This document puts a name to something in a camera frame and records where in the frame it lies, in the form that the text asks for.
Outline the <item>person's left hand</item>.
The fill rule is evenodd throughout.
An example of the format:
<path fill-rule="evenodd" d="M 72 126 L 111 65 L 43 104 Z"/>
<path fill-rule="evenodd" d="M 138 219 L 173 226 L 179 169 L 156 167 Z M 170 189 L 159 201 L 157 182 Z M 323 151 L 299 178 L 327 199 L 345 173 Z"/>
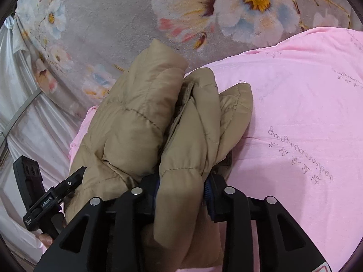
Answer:
<path fill-rule="evenodd" d="M 48 234 L 41 234 L 39 235 L 39 240 L 42 242 L 42 244 L 48 249 L 54 242 L 51 236 Z"/>

